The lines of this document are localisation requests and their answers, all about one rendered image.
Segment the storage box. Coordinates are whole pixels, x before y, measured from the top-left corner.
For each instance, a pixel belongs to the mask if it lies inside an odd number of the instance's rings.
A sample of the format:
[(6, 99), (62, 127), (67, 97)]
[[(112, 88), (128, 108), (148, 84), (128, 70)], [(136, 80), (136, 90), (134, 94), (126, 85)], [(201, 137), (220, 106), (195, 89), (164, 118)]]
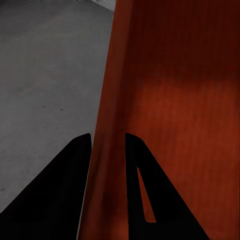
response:
[(240, 240), (240, 0), (116, 0), (114, 12), (77, 240), (129, 240), (127, 133), (210, 240)]

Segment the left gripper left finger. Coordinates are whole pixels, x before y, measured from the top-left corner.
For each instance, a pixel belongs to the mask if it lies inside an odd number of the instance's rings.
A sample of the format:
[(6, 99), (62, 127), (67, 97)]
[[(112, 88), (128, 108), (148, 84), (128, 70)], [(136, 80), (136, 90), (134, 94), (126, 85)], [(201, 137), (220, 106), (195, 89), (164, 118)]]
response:
[(72, 139), (0, 213), (0, 240), (77, 240), (91, 134)]

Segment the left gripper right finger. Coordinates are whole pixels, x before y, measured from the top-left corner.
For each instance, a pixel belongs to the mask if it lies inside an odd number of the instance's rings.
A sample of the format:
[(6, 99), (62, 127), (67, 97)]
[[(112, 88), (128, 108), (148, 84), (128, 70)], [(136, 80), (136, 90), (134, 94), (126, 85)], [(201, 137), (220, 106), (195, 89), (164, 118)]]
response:
[[(210, 240), (145, 142), (125, 134), (129, 240)], [(137, 167), (156, 223), (145, 220)]]

